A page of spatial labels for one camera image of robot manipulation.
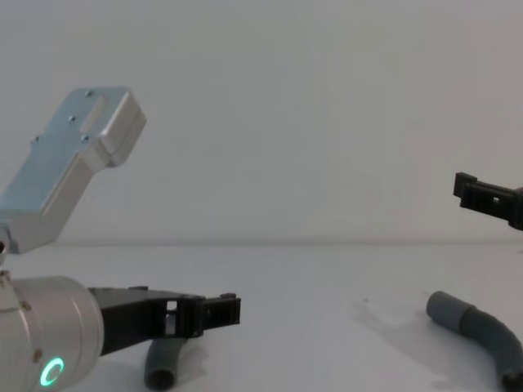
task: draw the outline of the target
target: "gray flexible hose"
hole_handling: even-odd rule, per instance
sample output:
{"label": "gray flexible hose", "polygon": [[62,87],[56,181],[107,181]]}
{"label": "gray flexible hose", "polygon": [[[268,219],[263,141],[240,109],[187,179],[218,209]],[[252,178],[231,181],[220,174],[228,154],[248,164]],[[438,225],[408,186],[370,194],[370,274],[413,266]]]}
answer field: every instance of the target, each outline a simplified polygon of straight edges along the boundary
{"label": "gray flexible hose", "polygon": [[445,292],[435,292],[427,314],[443,327],[477,341],[493,356],[498,381],[509,391],[523,391],[523,348],[516,335],[495,317]]}
{"label": "gray flexible hose", "polygon": [[152,341],[145,361],[145,385],[151,390],[170,390],[178,380],[178,357],[186,339]]}

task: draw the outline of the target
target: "green led ring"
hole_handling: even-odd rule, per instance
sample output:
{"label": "green led ring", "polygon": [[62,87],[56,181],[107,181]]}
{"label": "green led ring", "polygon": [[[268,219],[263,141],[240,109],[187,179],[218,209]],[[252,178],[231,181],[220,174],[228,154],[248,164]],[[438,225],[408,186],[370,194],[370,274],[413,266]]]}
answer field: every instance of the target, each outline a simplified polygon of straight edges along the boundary
{"label": "green led ring", "polygon": [[[48,378],[49,373],[51,373],[51,371],[53,369],[55,369],[56,367],[59,367],[60,371],[52,380],[49,380],[49,378]],[[42,375],[40,376],[40,385],[41,386],[53,385],[56,382],[56,380],[58,380],[58,377],[60,376],[60,374],[64,371],[64,367],[65,367],[65,364],[64,364],[64,361],[62,360],[62,358],[54,358],[51,361],[49,361],[49,363],[43,369]]]}

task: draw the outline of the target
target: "white table surface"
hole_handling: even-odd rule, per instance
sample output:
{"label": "white table surface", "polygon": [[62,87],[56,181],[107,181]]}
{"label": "white table surface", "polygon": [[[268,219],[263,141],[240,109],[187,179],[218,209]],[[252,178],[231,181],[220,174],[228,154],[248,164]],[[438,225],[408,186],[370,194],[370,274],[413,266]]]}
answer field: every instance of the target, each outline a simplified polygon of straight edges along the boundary
{"label": "white table surface", "polygon": [[[237,292],[242,324],[184,348],[180,392],[498,390],[489,356],[425,315],[436,290],[523,337],[523,245],[47,247],[7,268],[88,286]],[[103,358],[70,390],[145,392],[146,349]]]}

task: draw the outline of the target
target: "black plastic bracket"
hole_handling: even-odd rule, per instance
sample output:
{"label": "black plastic bracket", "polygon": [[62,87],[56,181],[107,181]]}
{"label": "black plastic bracket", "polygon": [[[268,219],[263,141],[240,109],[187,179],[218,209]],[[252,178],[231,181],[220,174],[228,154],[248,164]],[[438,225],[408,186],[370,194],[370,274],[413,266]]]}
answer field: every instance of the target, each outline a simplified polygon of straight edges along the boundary
{"label": "black plastic bracket", "polygon": [[514,229],[523,230],[523,192],[480,182],[476,177],[457,173],[454,196],[460,206],[503,219]]}
{"label": "black plastic bracket", "polygon": [[143,341],[190,339],[208,329],[239,324],[241,300],[235,294],[205,298],[148,287],[90,290],[104,319],[102,355]]}

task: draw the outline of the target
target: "white backdrop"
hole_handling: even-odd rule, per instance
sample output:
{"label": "white backdrop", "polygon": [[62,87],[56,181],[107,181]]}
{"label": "white backdrop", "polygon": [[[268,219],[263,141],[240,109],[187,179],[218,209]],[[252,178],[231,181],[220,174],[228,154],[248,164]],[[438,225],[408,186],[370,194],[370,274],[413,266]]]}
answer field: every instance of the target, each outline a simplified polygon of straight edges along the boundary
{"label": "white backdrop", "polygon": [[0,186],[69,90],[149,119],[63,243],[507,240],[454,173],[523,184],[523,2],[0,4]]}

